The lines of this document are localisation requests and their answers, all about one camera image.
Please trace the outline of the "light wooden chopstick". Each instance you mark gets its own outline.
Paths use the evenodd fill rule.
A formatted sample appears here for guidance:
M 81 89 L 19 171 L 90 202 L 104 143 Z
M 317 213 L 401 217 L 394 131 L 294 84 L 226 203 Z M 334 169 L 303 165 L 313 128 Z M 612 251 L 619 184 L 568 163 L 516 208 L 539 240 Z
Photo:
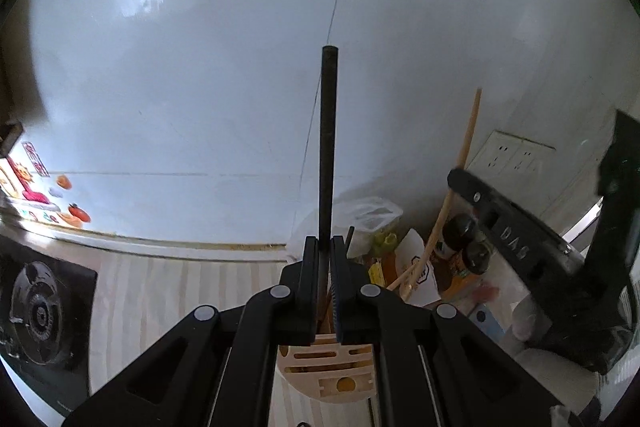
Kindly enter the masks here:
M 454 164 L 454 167 L 456 168 L 464 168 L 466 161 L 468 160 L 478 114 L 480 113 L 481 99 L 482 89 L 477 88 L 475 91 L 472 110 L 469 117 L 468 125 L 466 126 L 460 152 L 458 154 L 456 163 Z M 448 188 L 444 201 L 442 202 L 442 207 L 440 207 L 439 213 L 437 215 L 434 227 L 432 228 L 430 236 L 428 236 L 428 239 L 426 241 L 423 254 L 421 255 L 420 259 L 416 263 L 413 263 L 413 265 L 411 265 L 411 268 L 407 270 L 407 272 L 409 273 L 408 279 L 404 286 L 401 287 L 400 291 L 400 297 L 402 298 L 402 300 L 408 301 L 413 291 L 418 287 L 418 280 L 420 279 L 420 276 L 422 275 L 427 262 L 429 262 L 431 259 L 431 255 L 433 254 L 436 242 L 439 240 L 440 233 L 442 233 L 442 227 L 448 219 L 453 201 L 454 192 L 451 191 L 450 188 Z

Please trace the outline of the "plastic bag with red item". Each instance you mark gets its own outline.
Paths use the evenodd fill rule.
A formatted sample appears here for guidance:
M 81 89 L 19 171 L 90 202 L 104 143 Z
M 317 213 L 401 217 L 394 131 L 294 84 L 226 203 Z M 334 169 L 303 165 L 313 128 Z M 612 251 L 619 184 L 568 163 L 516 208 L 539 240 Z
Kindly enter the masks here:
M 501 327 L 507 329 L 514 309 L 527 295 L 528 289 L 509 265 L 495 259 L 487 272 L 456 301 L 456 306 L 469 315 L 477 305 L 485 305 Z

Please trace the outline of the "black lid spice jar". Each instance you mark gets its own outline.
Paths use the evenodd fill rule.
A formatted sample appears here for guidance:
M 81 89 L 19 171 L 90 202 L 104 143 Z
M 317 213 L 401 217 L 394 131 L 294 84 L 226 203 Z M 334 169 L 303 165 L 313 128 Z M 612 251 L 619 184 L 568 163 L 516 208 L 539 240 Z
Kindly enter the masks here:
M 491 255 L 491 247 L 477 241 L 469 243 L 461 253 L 465 269 L 474 275 L 483 275 L 487 271 Z
M 475 236 L 476 221 L 466 213 L 458 213 L 442 227 L 440 239 L 436 242 L 434 255 L 442 260 L 451 258 L 468 247 Z

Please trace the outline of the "blue smartphone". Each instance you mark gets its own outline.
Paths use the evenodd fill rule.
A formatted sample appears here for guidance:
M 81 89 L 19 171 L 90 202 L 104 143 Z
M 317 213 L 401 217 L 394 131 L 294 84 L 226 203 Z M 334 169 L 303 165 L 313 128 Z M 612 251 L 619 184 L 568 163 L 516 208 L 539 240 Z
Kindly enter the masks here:
M 498 343 L 504 336 L 504 329 L 484 303 L 477 305 L 468 317 L 494 343 Z

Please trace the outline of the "white utensil holder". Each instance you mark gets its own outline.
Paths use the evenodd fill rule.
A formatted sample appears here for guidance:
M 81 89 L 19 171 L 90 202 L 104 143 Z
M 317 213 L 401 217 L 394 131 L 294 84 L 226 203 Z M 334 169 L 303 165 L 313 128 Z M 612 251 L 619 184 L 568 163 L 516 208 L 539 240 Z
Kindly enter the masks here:
M 342 345 L 334 334 L 319 334 L 310 346 L 280 346 L 277 368 L 295 390 L 320 402 L 353 403 L 376 395 L 370 343 Z

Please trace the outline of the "striped cat placemat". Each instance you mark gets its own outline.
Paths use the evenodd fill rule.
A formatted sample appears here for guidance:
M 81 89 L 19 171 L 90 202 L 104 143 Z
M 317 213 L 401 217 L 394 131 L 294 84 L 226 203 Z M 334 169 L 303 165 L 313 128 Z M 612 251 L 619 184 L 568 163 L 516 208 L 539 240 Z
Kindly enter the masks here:
M 94 292 L 89 392 L 95 393 L 199 305 L 241 306 L 276 285 L 282 262 L 104 256 Z

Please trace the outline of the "white plastic bag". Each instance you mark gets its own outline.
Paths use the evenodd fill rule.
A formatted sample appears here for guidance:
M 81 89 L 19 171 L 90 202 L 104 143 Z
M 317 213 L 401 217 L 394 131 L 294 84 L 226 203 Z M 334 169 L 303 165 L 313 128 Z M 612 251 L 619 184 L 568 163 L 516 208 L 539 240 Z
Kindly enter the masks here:
M 378 196 L 336 202 L 332 210 L 331 235 L 341 235 L 343 239 L 347 239 L 348 230 L 354 228 L 347 258 L 360 258 L 370 253 L 375 239 L 395 230 L 403 214 L 401 207 Z M 309 213 L 294 229 L 285 247 L 289 258 L 303 258 L 307 236 L 319 236 L 318 209 Z

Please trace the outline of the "black gas stove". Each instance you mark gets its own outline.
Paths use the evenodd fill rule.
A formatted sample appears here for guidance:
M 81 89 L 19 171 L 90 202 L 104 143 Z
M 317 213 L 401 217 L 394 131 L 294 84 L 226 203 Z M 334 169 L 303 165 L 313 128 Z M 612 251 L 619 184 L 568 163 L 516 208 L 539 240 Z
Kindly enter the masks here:
M 67 416 L 89 396 L 89 337 L 98 273 L 1 239 L 1 358 Z

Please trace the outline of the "white wall socket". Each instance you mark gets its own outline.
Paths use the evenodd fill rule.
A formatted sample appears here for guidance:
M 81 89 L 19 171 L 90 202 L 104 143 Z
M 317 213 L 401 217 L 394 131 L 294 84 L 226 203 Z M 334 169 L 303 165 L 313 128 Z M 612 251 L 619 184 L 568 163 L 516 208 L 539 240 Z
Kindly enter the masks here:
M 494 130 L 471 160 L 468 170 L 480 178 L 533 173 L 555 152 L 552 146 Z

